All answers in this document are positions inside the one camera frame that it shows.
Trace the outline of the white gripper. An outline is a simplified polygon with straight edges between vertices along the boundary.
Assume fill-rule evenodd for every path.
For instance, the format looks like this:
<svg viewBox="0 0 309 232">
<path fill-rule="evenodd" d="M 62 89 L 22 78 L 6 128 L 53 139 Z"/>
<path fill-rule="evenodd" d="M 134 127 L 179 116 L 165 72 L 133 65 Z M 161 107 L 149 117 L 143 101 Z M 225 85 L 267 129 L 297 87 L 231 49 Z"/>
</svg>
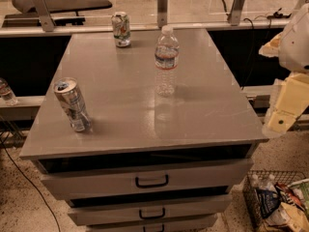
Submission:
<svg viewBox="0 0 309 232">
<path fill-rule="evenodd" d="M 309 106 L 309 4 L 292 17 L 282 34 L 262 45 L 259 54 L 279 58 L 291 71 L 284 80 L 272 85 L 262 132 L 268 138 L 285 134 Z"/>
</svg>

